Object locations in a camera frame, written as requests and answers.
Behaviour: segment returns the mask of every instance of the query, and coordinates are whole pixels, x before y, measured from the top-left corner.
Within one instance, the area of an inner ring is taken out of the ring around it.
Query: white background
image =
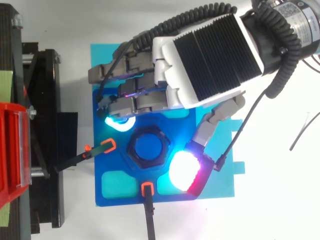
[[[9,0],[24,17],[22,40],[60,55],[62,110],[78,112],[78,153],[93,144],[90,44],[121,43],[203,0]],[[244,13],[250,1],[231,0]],[[246,90],[244,118],[272,76]],[[246,174],[235,176],[235,197],[156,203],[157,240],[319,240],[320,118],[293,152],[289,147],[307,112],[319,106],[320,75],[298,65],[276,99],[262,99],[239,141],[234,160]],[[40,226],[32,240],[146,240],[144,207],[96,207],[93,162],[64,171],[65,223]]]

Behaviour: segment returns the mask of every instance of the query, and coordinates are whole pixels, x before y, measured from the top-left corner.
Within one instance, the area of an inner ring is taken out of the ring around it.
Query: black heat sink
[[[174,40],[199,101],[262,74],[233,14]]]

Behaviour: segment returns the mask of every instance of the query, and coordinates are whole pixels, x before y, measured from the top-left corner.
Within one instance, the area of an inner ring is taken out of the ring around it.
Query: black hex nut
[[[152,160],[144,159],[140,157],[136,152],[137,140],[146,134],[153,134],[157,136],[161,142],[161,152],[155,159],[152,159]],[[126,151],[129,157],[140,168],[148,169],[148,168],[163,165],[166,162],[170,144],[171,144],[170,140],[156,125],[147,126],[147,127],[137,127],[133,130],[133,133],[131,135]]]

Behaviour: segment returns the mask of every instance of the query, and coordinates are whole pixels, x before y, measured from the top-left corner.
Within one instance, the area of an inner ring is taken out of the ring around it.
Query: red container
[[[31,183],[29,124],[26,108],[0,102],[0,209]]]

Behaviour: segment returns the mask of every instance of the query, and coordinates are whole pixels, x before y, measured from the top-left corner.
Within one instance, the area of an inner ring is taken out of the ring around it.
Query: glowing light
[[[135,125],[136,117],[135,116],[130,117],[124,123],[116,122],[111,117],[107,117],[104,122],[108,126],[114,128],[115,130],[117,130],[119,132],[126,132],[126,131],[130,130]]]
[[[192,153],[178,151],[170,163],[169,178],[176,188],[187,191],[199,170],[200,163]]]

